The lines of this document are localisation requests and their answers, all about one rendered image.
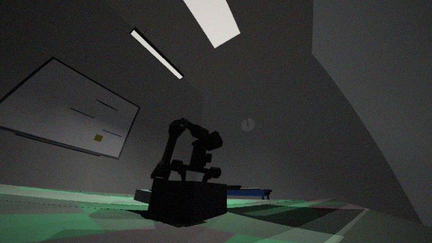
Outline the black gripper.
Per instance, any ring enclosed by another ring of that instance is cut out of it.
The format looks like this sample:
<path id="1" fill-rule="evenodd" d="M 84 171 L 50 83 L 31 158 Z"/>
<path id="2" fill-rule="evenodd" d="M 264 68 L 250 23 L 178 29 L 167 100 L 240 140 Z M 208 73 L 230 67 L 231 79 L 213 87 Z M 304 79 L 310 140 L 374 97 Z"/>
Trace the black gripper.
<path id="1" fill-rule="evenodd" d="M 197 151 L 198 155 L 202 155 L 203 153 L 205 154 L 204 151 L 193 150 L 192 156 L 194 151 Z M 181 175 L 182 181 L 186 180 L 186 170 L 204 173 L 204 178 L 202 179 L 202 182 L 207 182 L 207 180 L 211 178 L 218 178 L 221 175 L 221 169 L 218 167 L 211 167 L 210 169 L 204 169 L 204 165 L 198 163 L 186 165 L 183 164 L 183 161 L 180 161 L 178 159 L 172 160 L 170 166 L 172 171 L 178 171 L 178 174 Z"/>

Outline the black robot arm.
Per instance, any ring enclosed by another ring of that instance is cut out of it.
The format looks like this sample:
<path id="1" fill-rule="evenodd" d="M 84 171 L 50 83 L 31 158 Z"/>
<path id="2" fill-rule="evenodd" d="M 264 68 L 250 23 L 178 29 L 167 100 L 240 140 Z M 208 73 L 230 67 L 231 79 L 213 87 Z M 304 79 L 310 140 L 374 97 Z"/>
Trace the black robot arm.
<path id="1" fill-rule="evenodd" d="M 180 125 L 182 124 L 182 125 Z M 171 173 L 170 160 L 173 155 L 173 149 L 176 144 L 178 137 L 182 135 L 185 129 L 190 130 L 192 137 L 199 140 L 195 140 L 191 145 L 192 150 L 204 151 L 202 155 L 198 155 L 197 151 L 194 151 L 190 164 L 201 164 L 206 166 L 206 163 L 211 162 L 212 154 L 207 154 L 206 151 L 211 151 L 222 147 L 223 141 L 217 131 L 209 134 L 209 131 L 199 125 L 191 123 L 189 120 L 182 118 L 174 120 L 169 125 L 169 140 L 165 147 L 163 158 L 158 162 L 157 167 L 151 174 L 151 179 L 154 180 L 168 180 Z M 161 177 L 161 178 L 156 178 Z"/>

